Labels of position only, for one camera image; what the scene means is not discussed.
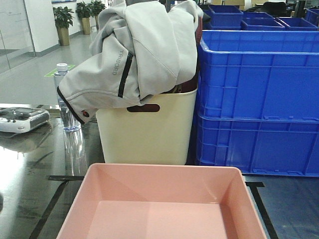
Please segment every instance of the bin handle hole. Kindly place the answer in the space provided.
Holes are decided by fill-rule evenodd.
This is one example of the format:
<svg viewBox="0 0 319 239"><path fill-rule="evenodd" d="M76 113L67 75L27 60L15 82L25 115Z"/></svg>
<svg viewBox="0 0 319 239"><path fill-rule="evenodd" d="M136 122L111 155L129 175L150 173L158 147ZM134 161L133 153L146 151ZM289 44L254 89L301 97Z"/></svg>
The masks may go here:
<svg viewBox="0 0 319 239"><path fill-rule="evenodd" d="M146 104L143 106L132 106L126 108L128 112L158 112L160 111L160 106L157 104Z"/></svg>

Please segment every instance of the green floor marker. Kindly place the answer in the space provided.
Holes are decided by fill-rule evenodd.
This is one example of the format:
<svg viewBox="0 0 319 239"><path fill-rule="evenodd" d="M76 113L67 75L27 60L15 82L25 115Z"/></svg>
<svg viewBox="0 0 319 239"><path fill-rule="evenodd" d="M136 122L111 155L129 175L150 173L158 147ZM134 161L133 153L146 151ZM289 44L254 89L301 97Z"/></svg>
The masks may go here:
<svg viewBox="0 0 319 239"><path fill-rule="evenodd" d="M68 65L68 70L71 70L73 67L75 67L75 65ZM44 77L53 77L54 73L57 71L57 69L55 68L53 71L49 72L48 74L46 74Z"/></svg>

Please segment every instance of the gray jacket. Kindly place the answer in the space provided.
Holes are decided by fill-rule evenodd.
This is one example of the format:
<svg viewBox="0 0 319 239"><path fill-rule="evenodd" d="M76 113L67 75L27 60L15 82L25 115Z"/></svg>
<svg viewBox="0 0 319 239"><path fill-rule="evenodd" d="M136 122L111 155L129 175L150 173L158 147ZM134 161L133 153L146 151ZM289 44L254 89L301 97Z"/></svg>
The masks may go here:
<svg viewBox="0 0 319 239"><path fill-rule="evenodd" d="M126 6L115 0L99 14L92 57L70 71L57 91L86 123L98 109L142 106L152 95L190 80L202 10L192 0L167 13L158 1Z"/></svg>

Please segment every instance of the plant pot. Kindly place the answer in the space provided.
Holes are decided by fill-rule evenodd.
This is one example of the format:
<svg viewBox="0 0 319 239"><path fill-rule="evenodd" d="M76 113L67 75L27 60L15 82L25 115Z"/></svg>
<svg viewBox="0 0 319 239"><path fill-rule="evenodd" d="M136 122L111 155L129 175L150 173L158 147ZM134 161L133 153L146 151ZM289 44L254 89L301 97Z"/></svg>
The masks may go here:
<svg viewBox="0 0 319 239"><path fill-rule="evenodd" d="M91 27L90 27L90 18L89 17L83 17L81 19L82 23L82 30L84 35L90 35L91 34Z"/></svg>
<svg viewBox="0 0 319 239"><path fill-rule="evenodd" d="M98 15L95 15L94 18L95 18L96 29L99 30Z"/></svg>
<svg viewBox="0 0 319 239"><path fill-rule="evenodd" d="M70 39L69 39L69 29L68 28L56 28L58 32L59 42L61 46L68 46L70 45Z"/></svg>

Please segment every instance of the plastic water bottle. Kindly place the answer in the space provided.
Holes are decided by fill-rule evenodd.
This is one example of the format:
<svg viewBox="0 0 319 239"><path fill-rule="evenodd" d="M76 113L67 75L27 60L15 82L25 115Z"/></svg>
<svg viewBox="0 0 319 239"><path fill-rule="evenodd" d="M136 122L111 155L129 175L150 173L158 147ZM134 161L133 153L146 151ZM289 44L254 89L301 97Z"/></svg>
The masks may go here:
<svg viewBox="0 0 319 239"><path fill-rule="evenodd" d="M56 65L57 72L54 73L54 84L55 88L58 87L63 77L68 72L68 64L59 63ZM60 115L61 122L64 131L66 132L74 132L81 128L81 123L73 116L72 112L69 110L66 103L61 99L61 97L57 94L58 103L60 106Z"/></svg>

